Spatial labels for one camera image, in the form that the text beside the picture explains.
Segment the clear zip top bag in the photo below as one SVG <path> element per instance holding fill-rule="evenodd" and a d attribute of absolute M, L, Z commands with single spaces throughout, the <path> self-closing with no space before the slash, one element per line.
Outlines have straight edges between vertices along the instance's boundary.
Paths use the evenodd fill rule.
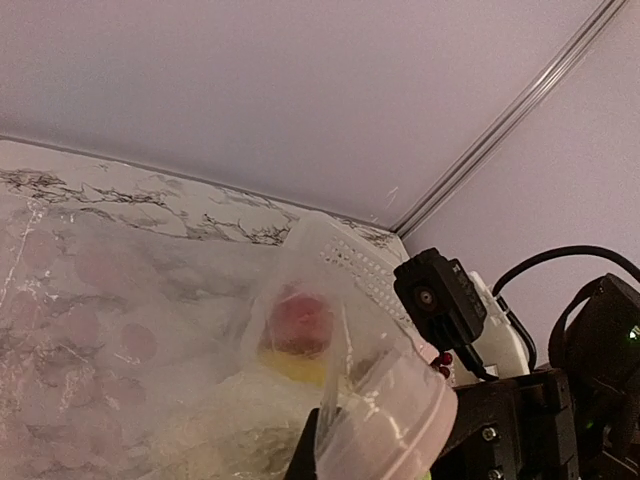
<path fill-rule="evenodd" d="M 423 479 L 458 401 L 421 339 L 349 326 L 351 278 L 279 247 L 172 238 L 1 198 L 5 479 Z M 334 315 L 322 387 L 263 365 L 282 300 Z"/>

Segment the red bell pepper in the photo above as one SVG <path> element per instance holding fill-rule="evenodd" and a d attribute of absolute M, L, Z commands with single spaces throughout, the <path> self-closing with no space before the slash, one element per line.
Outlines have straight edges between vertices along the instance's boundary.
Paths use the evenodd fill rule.
<path fill-rule="evenodd" d="M 295 295 L 280 301 L 269 319 L 270 337 L 276 350 L 294 355 L 319 355 L 333 333 L 334 315 L 323 297 Z"/>

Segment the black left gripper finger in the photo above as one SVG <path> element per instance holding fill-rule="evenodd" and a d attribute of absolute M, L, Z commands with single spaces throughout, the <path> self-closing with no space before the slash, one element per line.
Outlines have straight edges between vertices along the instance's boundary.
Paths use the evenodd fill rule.
<path fill-rule="evenodd" d="M 319 413 L 319 408 L 313 408 L 310 411 L 284 474 L 285 480 L 316 480 L 318 478 L 314 447 Z"/>

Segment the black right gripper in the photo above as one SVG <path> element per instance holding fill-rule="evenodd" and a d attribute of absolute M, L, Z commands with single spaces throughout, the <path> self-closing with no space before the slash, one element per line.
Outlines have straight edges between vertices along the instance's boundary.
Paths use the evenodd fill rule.
<path fill-rule="evenodd" d="M 459 387 L 437 479 L 636 479 L 639 293 L 606 274 L 554 325 L 550 364 Z"/>

